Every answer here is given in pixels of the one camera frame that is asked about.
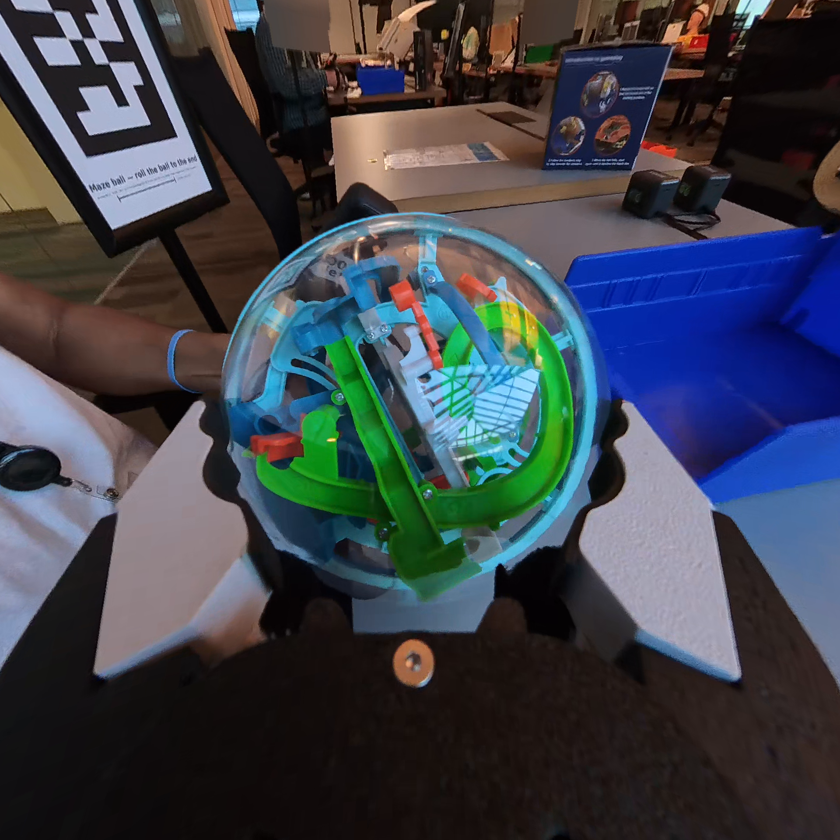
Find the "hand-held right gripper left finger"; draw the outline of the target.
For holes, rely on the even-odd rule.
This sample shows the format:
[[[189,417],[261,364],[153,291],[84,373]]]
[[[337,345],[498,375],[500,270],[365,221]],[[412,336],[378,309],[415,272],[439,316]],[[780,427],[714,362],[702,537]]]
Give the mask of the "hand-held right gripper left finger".
[[[118,505],[94,673],[177,650],[214,666],[267,640],[277,554],[238,494],[217,404],[193,404]]]

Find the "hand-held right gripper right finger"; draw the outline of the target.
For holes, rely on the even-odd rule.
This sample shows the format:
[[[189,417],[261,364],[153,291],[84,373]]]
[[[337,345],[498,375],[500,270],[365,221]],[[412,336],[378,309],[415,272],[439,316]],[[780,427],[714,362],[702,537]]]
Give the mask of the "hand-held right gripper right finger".
[[[711,503],[624,400],[612,405],[591,503],[568,539],[568,610],[608,662],[640,646],[741,678]]]

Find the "clear plastic maze ball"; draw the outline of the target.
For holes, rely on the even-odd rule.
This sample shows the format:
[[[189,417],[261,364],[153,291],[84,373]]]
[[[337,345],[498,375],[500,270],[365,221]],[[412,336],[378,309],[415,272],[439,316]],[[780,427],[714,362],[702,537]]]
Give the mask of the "clear plastic maze ball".
[[[607,391],[572,291],[431,213],[291,254],[239,316],[223,376],[240,492],[281,554],[352,597],[421,602],[562,545]]]

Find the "person's left forearm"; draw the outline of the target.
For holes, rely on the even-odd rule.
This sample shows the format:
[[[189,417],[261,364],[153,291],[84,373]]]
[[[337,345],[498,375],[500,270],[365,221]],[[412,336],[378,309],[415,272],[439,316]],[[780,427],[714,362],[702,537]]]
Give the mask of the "person's left forearm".
[[[1,276],[2,347],[64,385],[110,396],[179,391],[165,369],[175,331]],[[178,380],[200,394],[218,392],[227,348],[224,333],[186,335],[175,357]]]

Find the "grey office table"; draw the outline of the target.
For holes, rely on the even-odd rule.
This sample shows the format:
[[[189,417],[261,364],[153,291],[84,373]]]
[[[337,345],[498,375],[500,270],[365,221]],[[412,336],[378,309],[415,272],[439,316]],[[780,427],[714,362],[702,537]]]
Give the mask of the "grey office table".
[[[362,182],[400,212],[449,214],[623,194],[630,171],[544,171],[549,117],[506,104],[363,113],[332,119],[338,197]],[[385,154],[487,142],[497,162],[385,168]]]

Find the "printed paper sheet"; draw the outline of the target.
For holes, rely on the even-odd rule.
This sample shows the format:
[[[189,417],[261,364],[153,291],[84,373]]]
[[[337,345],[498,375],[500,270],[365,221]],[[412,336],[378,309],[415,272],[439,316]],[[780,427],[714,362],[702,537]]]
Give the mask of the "printed paper sheet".
[[[383,153],[387,172],[504,161],[509,161],[509,158],[489,142],[432,145]]]

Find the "person's white shirt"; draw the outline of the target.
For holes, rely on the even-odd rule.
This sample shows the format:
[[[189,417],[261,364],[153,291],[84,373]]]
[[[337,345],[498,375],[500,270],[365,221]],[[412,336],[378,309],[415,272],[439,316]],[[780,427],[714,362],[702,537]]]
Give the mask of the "person's white shirt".
[[[160,448],[12,353],[1,356],[2,441],[51,449],[66,476],[115,487],[124,496]],[[57,486],[2,489],[2,662],[94,527],[118,515],[121,500]]]

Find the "small blue crate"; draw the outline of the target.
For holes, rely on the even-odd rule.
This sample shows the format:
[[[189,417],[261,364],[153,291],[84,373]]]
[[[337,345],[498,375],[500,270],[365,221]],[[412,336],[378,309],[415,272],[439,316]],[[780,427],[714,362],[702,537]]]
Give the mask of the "small blue crate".
[[[405,74],[399,66],[373,66],[359,64],[356,80],[365,97],[403,95]]]

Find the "black badge reel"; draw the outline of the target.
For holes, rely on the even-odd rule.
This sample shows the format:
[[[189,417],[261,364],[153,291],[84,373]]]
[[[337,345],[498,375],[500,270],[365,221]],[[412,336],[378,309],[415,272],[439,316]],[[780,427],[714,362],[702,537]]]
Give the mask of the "black badge reel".
[[[51,449],[34,445],[1,442],[1,488],[15,492],[35,492],[48,487],[74,490],[86,497],[111,503],[123,498],[120,490],[94,486],[64,474],[58,455]]]

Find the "blue plastic bin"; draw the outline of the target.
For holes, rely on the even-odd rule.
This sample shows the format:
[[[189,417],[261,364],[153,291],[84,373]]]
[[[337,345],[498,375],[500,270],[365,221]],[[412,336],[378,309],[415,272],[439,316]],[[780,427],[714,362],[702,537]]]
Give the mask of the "blue plastic bin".
[[[838,479],[838,234],[586,255],[565,282],[614,393],[712,502]]]

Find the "blue wristband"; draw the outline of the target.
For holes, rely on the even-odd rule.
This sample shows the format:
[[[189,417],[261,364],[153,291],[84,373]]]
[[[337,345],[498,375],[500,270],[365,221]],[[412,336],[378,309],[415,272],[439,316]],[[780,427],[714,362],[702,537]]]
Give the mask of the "blue wristband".
[[[175,386],[176,389],[178,389],[181,392],[187,393],[187,394],[198,395],[200,393],[200,391],[195,391],[192,388],[188,388],[188,387],[184,386],[184,384],[181,383],[178,380],[177,375],[176,375],[176,371],[175,371],[175,357],[176,357],[176,352],[177,352],[177,349],[178,349],[178,345],[179,345],[180,341],[186,335],[189,335],[190,333],[194,333],[194,332],[195,331],[193,329],[180,329],[180,330],[177,330],[173,333],[173,335],[171,336],[170,341],[167,345],[166,356],[165,356],[165,369],[166,369],[166,373],[167,373],[169,382],[172,383]]]

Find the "black sign stand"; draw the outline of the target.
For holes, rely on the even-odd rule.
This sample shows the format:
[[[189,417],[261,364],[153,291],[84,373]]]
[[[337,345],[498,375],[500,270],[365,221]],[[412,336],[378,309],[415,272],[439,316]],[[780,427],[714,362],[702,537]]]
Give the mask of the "black sign stand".
[[[163,226],[158,239],[207,327],[213,333],[226,333],[228,331],[227,325],[205,288],[202,278],[187,254],[175,228],[171,225]]]

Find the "blue standing info board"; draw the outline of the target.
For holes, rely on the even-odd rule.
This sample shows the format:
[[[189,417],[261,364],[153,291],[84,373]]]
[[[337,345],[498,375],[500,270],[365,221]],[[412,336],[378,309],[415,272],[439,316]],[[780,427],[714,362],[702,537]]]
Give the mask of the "blue standing info board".
[[[630,172],[672,52],[647,41],[563,48],[542,168]]]

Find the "black framed tag sign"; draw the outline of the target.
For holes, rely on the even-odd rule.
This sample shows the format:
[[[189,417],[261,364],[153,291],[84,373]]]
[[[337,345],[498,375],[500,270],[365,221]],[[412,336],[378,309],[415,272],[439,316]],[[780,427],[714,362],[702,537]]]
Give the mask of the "black framed tag sign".
[[[2,1],[2,100],[103,252],[228,203],[151,2]]]

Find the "round wooden table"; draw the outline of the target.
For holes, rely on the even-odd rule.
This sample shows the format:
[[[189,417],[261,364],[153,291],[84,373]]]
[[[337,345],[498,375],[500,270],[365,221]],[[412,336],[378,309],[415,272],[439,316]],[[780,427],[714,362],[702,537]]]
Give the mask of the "round wooden table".
[[[815,200],[828,213],[839,215],[840,143],[829,150],[819,164],[812,182]]]

